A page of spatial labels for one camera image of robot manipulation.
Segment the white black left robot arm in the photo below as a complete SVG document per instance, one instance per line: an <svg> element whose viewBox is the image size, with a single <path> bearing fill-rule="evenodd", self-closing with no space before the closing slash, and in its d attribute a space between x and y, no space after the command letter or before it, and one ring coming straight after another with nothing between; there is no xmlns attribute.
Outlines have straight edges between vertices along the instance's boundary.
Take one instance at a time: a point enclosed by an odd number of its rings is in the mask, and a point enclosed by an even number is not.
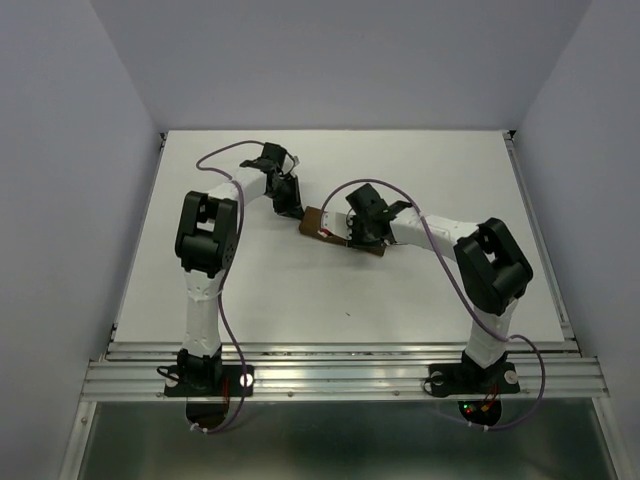
<svg viewBox="0 0 640 480"><path fill-rule="evenodd" d="M300 220L304 215L296 157L284 147L261 142L260 155L241 162L235 173L211 170L224 182L206 191L190 191L183 200L175 254L186 280L186 333L176 363L160 367L168 397L250 394L249 375L240 366L224 366L220 304L240 240L244 209L262 197L274 212Z"/></svg>

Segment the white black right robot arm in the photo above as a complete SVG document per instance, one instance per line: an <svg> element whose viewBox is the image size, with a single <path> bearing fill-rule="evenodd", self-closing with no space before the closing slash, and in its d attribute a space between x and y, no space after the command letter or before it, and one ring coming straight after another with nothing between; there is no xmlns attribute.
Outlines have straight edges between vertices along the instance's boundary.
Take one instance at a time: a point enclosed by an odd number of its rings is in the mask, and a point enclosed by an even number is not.
<svg viewBox="0 0 640 480"><path fill-rule="evenodd" d="M533 269L506 224L426 215L411 200L387 203L366 183L346 198L349 243L357 247L407 244L433 252L470 314L469 340L456 363L433 364L425 391L439 398L515 394L520 385L506 344L511 318Z"/></svg>

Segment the brown cloth napkin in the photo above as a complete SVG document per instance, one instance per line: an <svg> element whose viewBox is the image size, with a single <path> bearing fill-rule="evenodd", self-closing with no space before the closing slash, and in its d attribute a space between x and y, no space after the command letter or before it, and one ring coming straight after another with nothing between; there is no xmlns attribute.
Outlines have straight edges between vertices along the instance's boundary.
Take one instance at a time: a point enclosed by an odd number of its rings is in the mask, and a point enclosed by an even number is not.
<svg viewBox="0 0 640 480"><path fill-rule="evenodd" d="M323 243L337 245L345 248L350 248L352 250L358 250L361 252L366 252L377 257L383 257L385 253L385 246L351 246L348 242L342 237L337 237L333 235L324 236L320 233L320 219L321 212L318 208L315 207L307 207L304 212L304 216L299 224L299 232L307 237L311 237L315 240L318 240Z"/></svg>

